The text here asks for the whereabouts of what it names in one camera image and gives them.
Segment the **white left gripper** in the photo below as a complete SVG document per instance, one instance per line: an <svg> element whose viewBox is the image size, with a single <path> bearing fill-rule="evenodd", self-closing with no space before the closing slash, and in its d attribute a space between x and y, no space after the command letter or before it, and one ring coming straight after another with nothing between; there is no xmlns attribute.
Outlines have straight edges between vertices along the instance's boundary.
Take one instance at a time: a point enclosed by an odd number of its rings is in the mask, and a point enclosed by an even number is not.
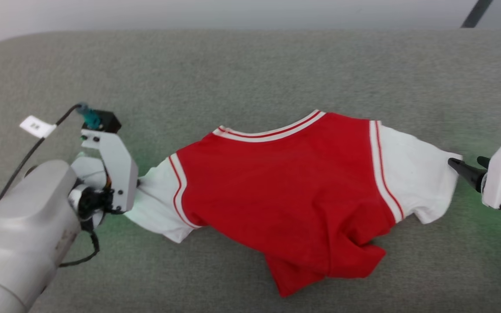
<svg viewBox="0 0 501 313"><path fill-rule="evenodd" d="M81 158L81 181L103 189L109 181L113 192L113 212L124 214L133 208L137 190L138 167L123 141L116 133L82 129L85 137L81 146L100 153L96 158Z"/></svg>

